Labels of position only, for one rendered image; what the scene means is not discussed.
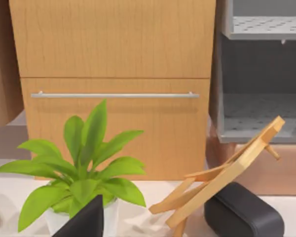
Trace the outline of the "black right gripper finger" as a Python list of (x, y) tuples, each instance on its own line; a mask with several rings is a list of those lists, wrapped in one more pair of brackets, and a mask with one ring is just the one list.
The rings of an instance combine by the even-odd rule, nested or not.
[(97, 195), (52, 237), (103, 237), (103, 195)]

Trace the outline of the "green plant in white pot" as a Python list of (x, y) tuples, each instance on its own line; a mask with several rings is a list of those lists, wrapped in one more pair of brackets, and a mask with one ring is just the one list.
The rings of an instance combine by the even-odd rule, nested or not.
[(65, 160), (51, 141), (29, 139), (20, 149), (35, 155), (31, 160), (15, 160), (0, 166), (0, 173), (13, 173), (49, 179), (46, 185), (33, 190), (21, 208), (17, 230), (25, 230), (46, 211), (77, 216), (93, 198), (102, 198), (103, 208), (118, 200), (146, 206), (140, 189), (128, 179), (143, 175), (144, 163), (131, 156), (115, 155), (126, 144), (142, 135), (142, 130), (127, 130), (105, 141), (107, 101), (103, 99), (87, 119), (74, 115), (64, 124), (64, 141), (71, 156)]

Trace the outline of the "wooden drawer front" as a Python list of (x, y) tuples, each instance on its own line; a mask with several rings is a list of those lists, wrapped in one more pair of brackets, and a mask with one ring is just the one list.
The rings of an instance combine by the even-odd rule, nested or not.
[[(143, 131), (116, 154), (145, 164), (146, 174), (131, 179), (181, 180), (204, 169), (208, 79), (23, 78), (21, 84), (29, 137), (55, 143), (66, 160), (71, 159), (63, 137), (66, 120), (87, 118), (101, 101), (86, 93), (149, 93), (150, 98), (107, 99), (106, 141), (123, 131)], [(177, 97), (153, 96), (161, 93)]]

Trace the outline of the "wooden easel stand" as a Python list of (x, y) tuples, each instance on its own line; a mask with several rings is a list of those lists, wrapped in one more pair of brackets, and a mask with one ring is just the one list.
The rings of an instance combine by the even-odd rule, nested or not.
[(174, 210), (165, 223), (169, 228), (175, 229), (173, 237), (183, 237), (188, 217), (248, 169), (263, 150), (269, 152), (276, 160), (280, 159), (279, 154), (270, 146), (270, 142), (284, 124), (285, 120), (277, 116), (222, 165), (187, 174), (179, 186), (163, 201), (153, 204), (149, 211), (158, 214)]

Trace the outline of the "black rounded box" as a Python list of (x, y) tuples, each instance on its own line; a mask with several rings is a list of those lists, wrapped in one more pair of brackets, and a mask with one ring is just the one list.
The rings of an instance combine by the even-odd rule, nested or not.
[(204, 204), (204, 217), (218, 237), (284, 237), (280, 213), (237, 182)]

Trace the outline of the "wooden cupboard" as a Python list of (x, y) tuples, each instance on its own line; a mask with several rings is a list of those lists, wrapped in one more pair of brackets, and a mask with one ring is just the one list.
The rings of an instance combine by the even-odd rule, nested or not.
[(204, 169), (223, 164), (243, 147), (221, 143), (214, 120), (217, 0), (7, 2), (20, 82), (208, 79)]

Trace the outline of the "grey pierced drawer inside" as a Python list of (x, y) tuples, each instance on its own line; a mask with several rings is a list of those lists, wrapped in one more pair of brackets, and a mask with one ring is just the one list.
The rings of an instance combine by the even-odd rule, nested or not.
[(246, 142), (281, 116), (273, 142), (296, 144), (296, 0), (217, 0), (215, 63), (220, 141)]

